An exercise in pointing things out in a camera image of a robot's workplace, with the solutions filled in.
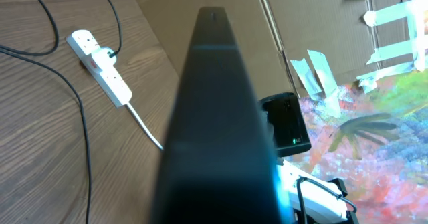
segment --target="plug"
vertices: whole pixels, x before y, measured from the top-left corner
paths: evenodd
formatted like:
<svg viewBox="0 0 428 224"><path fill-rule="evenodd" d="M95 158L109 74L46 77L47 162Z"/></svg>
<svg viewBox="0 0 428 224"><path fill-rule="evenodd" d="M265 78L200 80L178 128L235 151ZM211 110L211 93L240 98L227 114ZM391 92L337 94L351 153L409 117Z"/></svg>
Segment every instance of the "plug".
<svg viewBox="0 0 428 224"><path fill-rule="evenodd" d="M67 37L66 41L115 107L129 103L132 92L114 68L117 57L110 57L113 50L108 47L100 47L88 30L77 30Z"/></svg>

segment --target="black cable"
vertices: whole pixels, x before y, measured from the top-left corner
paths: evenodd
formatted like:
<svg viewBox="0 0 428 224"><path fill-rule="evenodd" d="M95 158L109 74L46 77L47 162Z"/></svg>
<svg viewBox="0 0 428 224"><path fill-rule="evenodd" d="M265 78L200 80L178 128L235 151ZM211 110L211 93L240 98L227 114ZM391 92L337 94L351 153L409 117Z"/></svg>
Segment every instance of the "black cable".
<svg viewBox="0 0 428 224"><path fill-rule="evenodd" d="M110 6L112 6L114 16L116 17L116 20L118 22L118 30L119 30L119 48L112 54L110 54L110 58L113 58L114 56L118 55L120 50L122 49L122 26L120 25L120 19L118 16L118 13L116 12L116 9L114 8L113 3L111 0L107 0Z"/></svg>
<svg viewBox="0 0 428 224"><path fill-rule="evenodd" d="M354 209L354 213L356 213L357 212L357 208L356 208L356 205L352 202L352 201L349 201L348 199L346 199L346 198L344 198L343 197L343 195L342 194L338 194L338 193L336 193L336 192L334 192L334 191L332 191L332 190L330 190L328 187L325 187L323 184L321 184L321 183L319 183L319 182L317 182L317 181L315 181L315 180L312 180L312 179L309 179L308 177L300 177L298 180L297 180L297 196L298 196L298 198L299 198L299 204L300 204L300 213L301 213L301 220L302 220L302 222L300 222L299 221L299 223L304 223L304 224L306 224L306 210L305 210L305 205L304 205L304 200L303 200L303 194L302 194L302 190L301 190L301 188L300 188L300 185L302 184L302 182L304 182L304 181L308 181L308 182L310 182L310 183L312 183L312 184L314 184L314 185L316 185L317 187L320 187L321 189L323 189L323 190L325 190L325 191L327 191L328 193L330 193L331 195L334 195L338 200L340 199L340 200L342 200L342 201L344 201L344 202L346 202L346 203L348 203L350 206L352 206L352 208Z"/></svg>
<svg viewBox="0 0 428 224"><path fill-rule="evenodd" d="M73 85L66 79L66 77L64 77L62 74L60 74L58 71L54 70L53 68L51 68L45 64L39 63L37 61L31 60L29 58L26 58L26 57L23 57L20 55L16 55L14 53L9 53L9 52L4 51L2 49L0 49L0 53L4 53L6 55L9 55L11 57L14 57L14 58L17 58L20 60L25 60L25 61L30 62L32 64L35 64L35 65L38 65L38 66L43 67L45 69L48 69L49 71L51 71L54 74L56 74L57 76L59 76L68 85L68 87L70 87L72 89L73 93L76 95L76 98L78 99L78 102L79 102L80 115L82 116L83 131L84 131L85 143L86 143L86 161L88 163L88 179L89 179L89 181L88 181L88 204L86 206L86 223L89 223L89 210L90 210L91 193L92 193L92 165L91 165L91 157L90 157L90 149L89 149L88 128L86 127L86 119L85 119L83 102L80 99L79 94L74 89Z"/></svg>
<svg viewBox="0 0 428 224"><path fill-rule="evenodd" d="M53 32L55 33L55 44L54 44L53 48L51 50L47 51L47 52L44 52L44 53L29 53L29 52L26 52L26 51L19 51L19 50L16 50L16 49L12 49L10 47L6 47L6 46L3 46L3 45L0 45L0 49L4 49L6 51L9 51L9 52L12 52L12 53L16 53L16 54L22 54L22 55L45 56L45 55L53 53L58 48L58 45L59 45L59 42L60 42L60 35L58 33L58 28L56 27L54 18L52 17L51 13L47 9L45 3L42 0L38 0L38 1L41 4L41 6L45 9L46 14L49 17L49 20L51 21Z"/></svg>

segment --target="white device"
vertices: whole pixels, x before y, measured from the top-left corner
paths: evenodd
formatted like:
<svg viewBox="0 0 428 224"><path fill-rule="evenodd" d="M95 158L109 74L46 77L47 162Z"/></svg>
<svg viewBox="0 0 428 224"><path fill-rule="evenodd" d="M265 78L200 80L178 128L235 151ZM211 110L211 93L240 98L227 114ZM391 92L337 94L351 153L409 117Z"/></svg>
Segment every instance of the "white device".
<svg viewBox="0 0 428 224"><path fill-rule="evenodd" d="M110 57L113 50L108 47L100 47L94 36L92 36L88 30L77 30L68 36L66 41L111 99L115 107L126 105L140 127L162 150L161 144L159 144L157 139L150 133L129 102L132 97L132 92L114 67L117 57Z"/></svg>
<svg viewBox="0 0 428 224"><path fill-rule="evenodd" d="M278 173L282 181L283 190L288 192L290 203L294 209L300 211L300 202L297 194L296 182L300 177L308 177L337 194L342 194L334 183L321 181L320 179L308 174L299 168L284 161L283 166L278 166ZM338 200L335 196L314 185L304 181L300 185L306 214L311 216L317 223L340 223L347 220L346 211L348 207L343 200Z"/></svg>

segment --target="blurry black object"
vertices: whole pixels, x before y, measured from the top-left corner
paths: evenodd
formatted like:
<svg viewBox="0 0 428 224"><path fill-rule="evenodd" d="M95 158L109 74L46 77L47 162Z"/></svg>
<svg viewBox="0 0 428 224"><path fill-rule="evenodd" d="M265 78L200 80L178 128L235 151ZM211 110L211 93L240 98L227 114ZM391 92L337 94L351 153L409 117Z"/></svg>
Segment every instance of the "blurry black object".
<svg viewBox="0 0 428 224"><path fill-rule="evenodd" d="M150 222L293 223L260 113L225 10L201 8Z"/></svg>
<svg viewBox="0 0 428 224"><path fill-rule="evenodd" d="M276 94L260 100L259 103L267 112L267 121L274 127L274 141L279 157L310 150L311 144L297 95Z"/></svg>

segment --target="wooden floor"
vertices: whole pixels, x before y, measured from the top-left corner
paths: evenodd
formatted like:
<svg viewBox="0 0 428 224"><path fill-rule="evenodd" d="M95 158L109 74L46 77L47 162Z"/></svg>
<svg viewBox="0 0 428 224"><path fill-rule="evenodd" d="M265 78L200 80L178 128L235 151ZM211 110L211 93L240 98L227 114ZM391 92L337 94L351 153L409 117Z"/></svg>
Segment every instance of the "wooden floor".
<svg viewBox="0 0 428 224"><path fill-rule="evenodd" d="M146 223L160 151L125 107L115 108L65 38L77 29L118 47L107 0L44 0L58 50L33 59L61 72L81 96L93 168L91 223ZM116 68L131 103L162 140L178 76L135 0L112 0L122 21ZM54 33L37 0L0 0L0 44L41 52ZM0 53L0 223L84 223L87 170L79 106L51 72Z"/></svg>

